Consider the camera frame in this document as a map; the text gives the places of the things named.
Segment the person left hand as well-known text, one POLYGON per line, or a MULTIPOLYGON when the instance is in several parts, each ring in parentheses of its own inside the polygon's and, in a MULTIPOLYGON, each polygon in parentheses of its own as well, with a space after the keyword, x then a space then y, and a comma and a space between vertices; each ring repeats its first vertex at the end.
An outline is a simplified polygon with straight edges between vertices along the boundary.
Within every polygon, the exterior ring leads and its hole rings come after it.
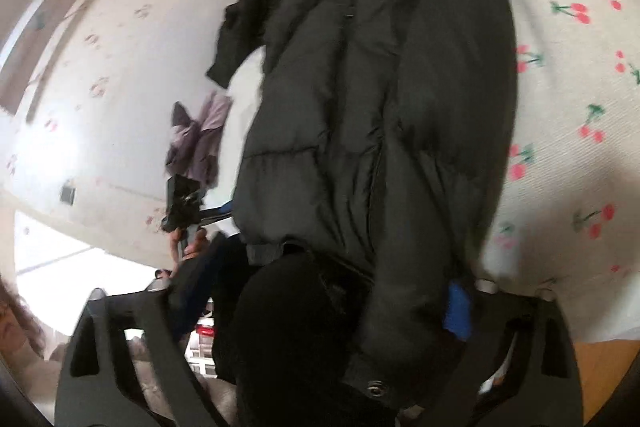
POLYGON ((186 260, 190 260, 192 258, 198 257, 203 251, 207 251, 209 241, 207 238, 207 231, 204 228, 198 228, 194 235, 194 239, 191 243, 186 245, 183 248, 183 251, 180 251, 180 237, 181 231, 179 229, 175 229, 169 234, 169 251, 172 260, 172 274, 176 274, 180 265, 186 260))

